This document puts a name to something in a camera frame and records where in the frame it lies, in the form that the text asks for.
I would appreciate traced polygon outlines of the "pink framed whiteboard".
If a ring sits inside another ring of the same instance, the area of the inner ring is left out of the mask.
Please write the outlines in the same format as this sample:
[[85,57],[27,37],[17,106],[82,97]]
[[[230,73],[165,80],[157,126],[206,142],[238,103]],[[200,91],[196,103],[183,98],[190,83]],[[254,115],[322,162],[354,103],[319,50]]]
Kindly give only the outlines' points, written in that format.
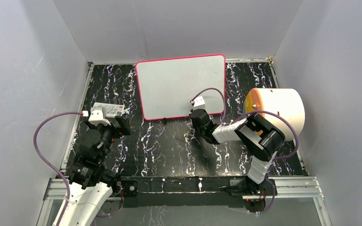
[[203,97],[209,114],[222,114],[226,96],[226,58],[222,54],[156,59],[135,65],[143,118],[187,117],[190,101]]

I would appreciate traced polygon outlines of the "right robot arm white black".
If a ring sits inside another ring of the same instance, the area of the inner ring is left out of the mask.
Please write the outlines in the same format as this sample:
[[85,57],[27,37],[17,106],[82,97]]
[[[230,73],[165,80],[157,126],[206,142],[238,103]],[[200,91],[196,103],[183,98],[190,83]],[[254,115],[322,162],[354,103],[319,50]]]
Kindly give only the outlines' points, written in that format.
[[251,152],[252,162],[245,181],[237,186],[225,188],[227,192],[258,195],[265,189],[270,167],[286,137],[279,128],[265,119],[263,114],[271,115],[288,124],[279,115],[263,110],[254,110],[230,123],[220,124],[214,123],[204,109],[193,110],[189,114],[193,128],[206,142],[219,145],[241,141]]

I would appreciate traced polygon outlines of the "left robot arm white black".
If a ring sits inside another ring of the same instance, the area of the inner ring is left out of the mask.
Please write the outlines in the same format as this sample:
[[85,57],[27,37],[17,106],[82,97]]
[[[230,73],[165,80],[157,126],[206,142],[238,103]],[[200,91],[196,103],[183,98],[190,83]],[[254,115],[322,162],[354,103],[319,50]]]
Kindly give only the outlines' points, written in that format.
[[65,196],[54,226],[89,226],[106,199],[122,191],[120,175],[106,169],[104,162],[114,140],[130,135],[129,119],[88,119],[85,124],[98,132],[98,140],[79,147],[68,177],[70,194]]

